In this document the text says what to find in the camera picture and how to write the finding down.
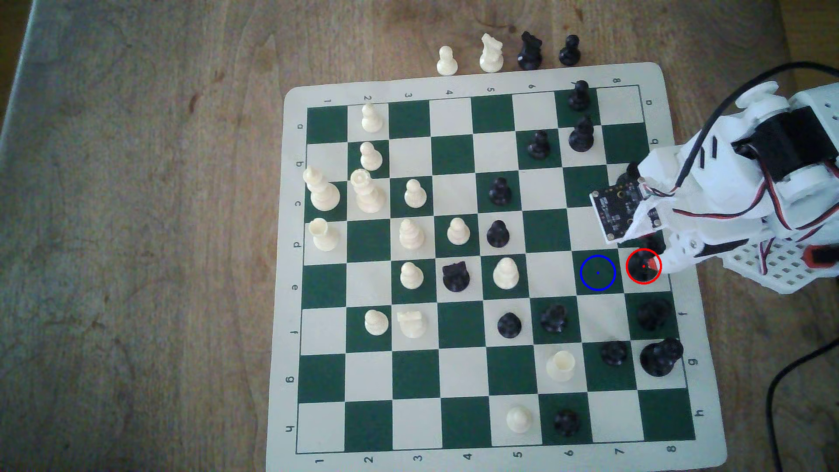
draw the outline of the black chess piece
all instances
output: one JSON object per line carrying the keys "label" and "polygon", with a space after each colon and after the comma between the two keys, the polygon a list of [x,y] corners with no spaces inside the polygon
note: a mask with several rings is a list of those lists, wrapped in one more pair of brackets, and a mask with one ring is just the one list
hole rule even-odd
{"label": "black chess piece", "polygon": [[500,219],[492,222],[492,226],[487,230],[487,242],[493,248],[502,248],[510,242],[510,232],[507,230],[507,225]]}
{"label": "black chess piece", "polygon": [[537,160],[542,160],[550,155],[548,134],[544,130],[539,130],[533,135],[533,141],[528,144],[527,152],[530,157]]}
{"label": "black chess piece", "polygon": [[678,339],[667,338],[641,350],[641,367],[653,377],[664,377],[684,353],[685,348]]}
{"label": "black chess piece", "polygon": [[594,125],[591,118],[583,117],[568,136],[568,145],[576,152],[586,152],[594,145]]}
{"label": "black chess piece", "polygon": [[443,266],[443,286],[449,291],[464,291],[469,286],[469,279],[466,262],[460,261]]}
{"label": "black chess piece", "polygon": [[565,47],[560,50],[560,62],[565,66],[575,66],[580,62],[580,37],[569,34],[565,38]]}
{"label": "black chess piece", "polygon": [[507,339],[515,338],[522,332],[522,320],[513,313],[504,313],[498,319],[498,333]]}
{"label": "black chess piece", "polygon": [[510,203],[513,199],[513,191],[507,185],[507,179],[498,177],[492,182],[492,188],[489,190],[489,200],[498,206],[503,206]]}
{"label": "black chess piece", "polygon": [[522,42],[519,67],[524,71],[539,69],[542,65],[542,40],[525,31],[522,33]]}

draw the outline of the black pawn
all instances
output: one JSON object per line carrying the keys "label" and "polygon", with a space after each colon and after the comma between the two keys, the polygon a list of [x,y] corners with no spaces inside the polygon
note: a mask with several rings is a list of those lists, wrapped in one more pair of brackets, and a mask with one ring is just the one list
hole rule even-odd
{"label": "black pawn", "polygon": [[576,152],[586,152],[594,145],[594,125],[591,118],[583,117],[568,136],[568,145]]}
{"label": "black pawn", "polygon": [[566,66],[575,66],[580,62],[580,37],[569,34],[565,38],[565,47],[560,50],[560,62]]}
{"label": "black pawn", "polygon": [[539,69],[542,65],[542,40],[525,31],[522,33],[522,42],[519,67],[524,71]]}
{"label": "black pawn", "polygon": [[489,200],[498,206],[506,205],[513,199],[513,191],[507,186],[507,179],[498,177],[489,190]]}
{"label": "black pawn", "polygon": [[548,144],[548,134],[543,131],[537,131],[533,135],[533,142],[528,144],[527,152],[530,157],[542,160],[550,154],[550,144]]}
{"label": "black pawn", "polygon": [[498,319],[498,333],[507,339],[515,338],[522,332],[522,320],[513,313],[504,313]]}
{"label": "black pawn", "polygon": [[492,222],[492,226],[487,230],[487,242],[493,248],[502,248],[510,242],[510,232],[507,230],[507,225],[500,219]]}
{"label": "black pawn", "polygon": [[664,377],[684,353],[685,348],[678,339],[667,338],[641,350],[641,367],[653,377]]}

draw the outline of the green square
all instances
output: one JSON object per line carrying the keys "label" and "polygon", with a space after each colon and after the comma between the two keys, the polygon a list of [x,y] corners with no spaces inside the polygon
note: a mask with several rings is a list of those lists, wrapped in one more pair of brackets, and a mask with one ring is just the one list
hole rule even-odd
{"label": "green square", "polygon": [[471,174],[475,171],[475,145],[471,134],[431,138],[431,169],[442,174]]}
{"label": "green square", "polygon": [[[554,304],[565,307],[565,315],[568,320],[565,329],[559,333],[549,333],[542,328],[542,313]],[[580,312],[577,308],[576,296],[531,298],[530,317],[533,319],[534,344],[579,343],[581,340]]]}
{"label": "green square", "polygon": [[422,270],[422,285],[409,290],[402,285],[399,276],[402,274],[402,264],[407,260],[394,260],[390,265],[390,295],[391,303],[394,305],[405,305],[408,303],[431,303],[437,301],[437,284],[435,278],[436,267],[433,259],[411,260]]}
{"label": "green square", "polygon": [[437,349],[393,352],[393,398],[440,396],[440,355]]}
{"label": "green square", "polygon": [[366,353],[372,351],[389,351],[391,349],[390,328],[381,336],[373,336],[364,327],[364,315],[367,310],[376,310],[384,313],[388,321],[392,322],[390,305],[385,307],[347,307],[347,352]]}
{"label": "green square", "polygon": [[335,184],[335,187],[338,189],[338,193],[341,194],[341,200],[339,200],[338,204],[328,212],[322,212],[321,210],[315,208],[315,206],[312,205],[312,192],[310,192],[308,188],[305,190],[303,218],[307,223],[315,218],[323,218],[326,221],[347,220],[347,182],[338,181],[332,183]]}
{"label": "green square", "polygon": [[565,179],[565,202],[568,207],[590,207],[591,191],[609,186],[609,175],[605,165],[563,167]]}
{"label": "green square", "polygon": [[548,157],[538,160],[534,159],[527,152],[527,147],[533,142],[535,131],[516,131],[516,150],[519,153],[519,169],[546,169],[549,167],[561,167],[560,157],[560,130],[546,129],[550,154]]}
{"label": "green square", "polygon": [[304,265],[301,308],[344,307],[347,304],[347,265]]}
{"label": "green square", "polygon": [[[412,208],[405,203],[405,186],[408,181],[416,179],[419,185],[425,190],[425,205],[419,208]],[[425,177],[401,177],[390,179],[390,217],[391,218],[413,218],[429,217],[434,214],[434,186],[431,176]]]}
{"label": "green square", "polygon": [[572,251],[571,258],[574,260],[574,281],[576,282],[577,295],[623,292],[621,258],[617,249]]}
{"label": "green square", "polygon": [[638,391],[645,441],[696,439],[687,389]]}
{"label": "green square", "polygon": [[580,118],[588,116],[591,118],[591,123],[595,126],[600,124],[600,107],[597,103],[597,89],[588,89],[591,97],[591,105],[581,112],[576,112],[568,106],[568,97],[571,96],[573,90],[557,90],[554,92],[556,100],[556,124],[557,128],[573,128]]}
{"label": "green square", "polygon": [[390,139],[431,136],[428,100],[388,104]]}
{"label": "green square", "polygon": [[443,449],[489,448],[489,397],[440,398]]}
{"label": "green square", "polygon": [[[460,218],[469,228],[469,240],[465,244],[456,246],[449,242],[449,225],[454,218]],[[477,215],[474,213],[466,215],[446,215],[434,217],[434,249],[437,257],[467,257],[480,255],[481,235],[477,231]]]}
{"label": "green square", "polygon": [[347,262],[390,260],[390,220],[347,222]]}
{"label": "green square", "polygon": [[[350,175],[355,169],[362,168],[362,151],[359,150],[364,141],[356,143],[347,143],[347,180],[350,180]],[[370,171],[370,177],[373,179],[387,179],[390,177],[390,141],[382,139],[379,141],[370,141],[379,153],[382,154],[382,165]]]}
{"label": "green square", "polygon": [[[562,410],[571,410],[580,418],[580,430],[572,436],[556,432],[554,417]],[[539,423],[542,426],[542,444],[589,444],[591,439],[591,414],[588,409],[588,394],[550,393],[539,395]]]}
{"label": "green square", "polygon": [[344,405],[344,452],[393,449],[393,403],[348,401]]}
{"label": "green square", "polygon": [[347,141],[347,107],[309,108],[306,114],[306,143]]}
{"label": "green square", "polygon": [[[519,268],[519,283],[510,290],[503,290],[492,281],[492,271],[498,261],[504,257],[512,258]],[[530,296],[527,282],[527,262],[524,254],[483,255],[481,256],[481,279],[483,283],[483,298],[497,300],[499,298],[527,298]]]}
{"label": "green square", "polygon": [[438,303],[437,329],[441,349],[483,346],[483,303]]}
{"label": "green square", "polygon": [[[489,199],[489,191],[496,178],[507,179],[507,185],[513,191],[510,203],[499,206]],[[511,170],[506,172],[486,172],[475,174],[475,191],[477,192],[477,210],[479,213],[486,212],[516,212],[522,209],[522,197],[519,191],[519,172]]]}
{"label": "green square", "polygon": [[535,210],[523,213],[524,247],[529,253],[571,250],[568,211]]}
{"label": "green square", "polygon": [[[664,339],[679,337],[679,324],[676,321],[675,304],[673,303],[672,292],[651,291],[645,293],[624,293],[623,298],[627,303],[629,336],[631,339]],[[641,305],[646,302],[651,302],[652,300],[664,300],[674,308],[674,311],[667,317],[661,328],[654,331],[647,331],[646,329],[641,328],[641,325],[638,324],[638,317],[636,316],[636,313]]]}
{"label": "green square", "polygon": [[513,96],[472,97],[472,132],[513,131]]}
{"label": "green square", "polygon": [[536,393],[533,346],[487,348],[490,395]]}
{"label": "green square", "polygon": [[344,401],[344,354],[301,355],[297,401]]}
{"label": "green square", "polygon": [[641,162],[649,154],[644,123],[608,124],[603,127],[607,164]]}
{"label": "green square", "polygon": [[586,365],[588,391],[635,390],[635,368],[632,346],[626,341],[627,358],[620,365],[609,365],[600,357],[605,343],[583,343],[582,357]]}

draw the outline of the chess board square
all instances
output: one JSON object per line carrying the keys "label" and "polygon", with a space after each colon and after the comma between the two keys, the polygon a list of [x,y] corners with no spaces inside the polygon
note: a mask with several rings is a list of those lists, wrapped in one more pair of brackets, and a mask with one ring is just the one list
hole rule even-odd
{"label": "chess board square", "polygon": [[586,379],[589,391],[635,390],[635,368],[632,362],[632,346],[627,343],[629,353],[620,365],[603,362],[600,349],[605,343],[583,343],[582,355],[586,360]]}
{"label": "chess board square", "polygon": [[393,449],[443,447],[439,398],[393,401]]}
{"label": "chess board square", "polygon": [[344,401],[344,356],[345,354],[301,355],[297,401]]}
{"label": "chess board square", "polygon": [[300,354],[344,354],[347,310],[344,307],[303,310]]}
{"label": "chess board square", "polygon": [[472,102],[468,98],[431,100],[429,110],[431,136],[472,134]]}
{"label": "chess board square", "polygon": [[311,107],[306,113],[306,143],[347,141],[347,107]]}
{"label": "chess board square", "polygon": [[347,354],[346,401],[390,400],[393,398],[391,353]]}
{"label": "chess board square", "polygon": [[609,164],[641,162],[649,154],[647,125],[629,123],[603,126],[603,147]]}
{"label": "chess board square", "polygon": [[637,391],[590,391],[588,405],[595,443],[644,440]]}
{"label": "chess board square", "polygon": [[[565,307],[566,325],[559,333],[549,333],[542,328],[542,313],[551,305]],[[533,318],[533,342],[535,344],[568,344],[580,342],[580,314],[575,296],[553,296],[531,298],[530,313]]]}
{"label": "chess board square", "polygon": [[[571,436],[563,436],[554,427],[556,413],[571,410],[580,419],[580,430]],[[539,424],[542,427],[542,444],[589,444],[591,443],[591,416],[588,394],[547,393],[539,395]]]}
{"label": "chess board square", "polygon": [[472,97],[472,132],[514,131],[513,99],[510,95]]}
{"label": "chess board square", "polygon": [[389,451],[393,448],[390,400],[348,401],[344,406],[344,452]]}
{"label": "chess board square", "polygon": [[487,348],[440,349],[440,396],[486,396]]}
{"label": "chess board square", "polygon": [[533,346],[487,348],[490,395],[536,393]]}
{"label": "chess board square", "polygon": [[440,396],[440,357],[437,349],[393,352],[393,398]]}
{"label": "chess board square", "polygon": [[638,402],[644,424],[644,441],[696,439],[687,389],[639,391]]}
{"label": "chess board square", "polygon": [[475,145],[471,134],[431,138],[431,168],[435,175],[475,171]]}

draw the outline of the black cable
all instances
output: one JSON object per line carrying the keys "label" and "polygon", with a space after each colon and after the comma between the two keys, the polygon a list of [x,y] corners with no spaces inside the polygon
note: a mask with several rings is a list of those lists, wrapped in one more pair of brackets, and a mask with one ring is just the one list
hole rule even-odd
{"label": "black cable", "polygon": [[781,465],[781,457],[778,453],[778,441],[775,439],[775,425],[772,419],[772,397],[775,394],[775,387],[778,386],[778,383],[780,383],[781,379],[783,379],[785,375],[792,372],[796,367],[804,364],[804,362],[807,362],[808,360],[813,360],[819,357],[836,346],[839,346],[839,338],[834,339],[830,343],[821,346],[806,356],[798,358],[792,364],[787,365],[781,369],[775,378],[772,379],[772,382],[769,383],[769,389],[766,392],[766,428],[769,430],[769,448],[772,449],[772,462],[774,463],[775,470],[777,472],[783,472],[784,467]]}

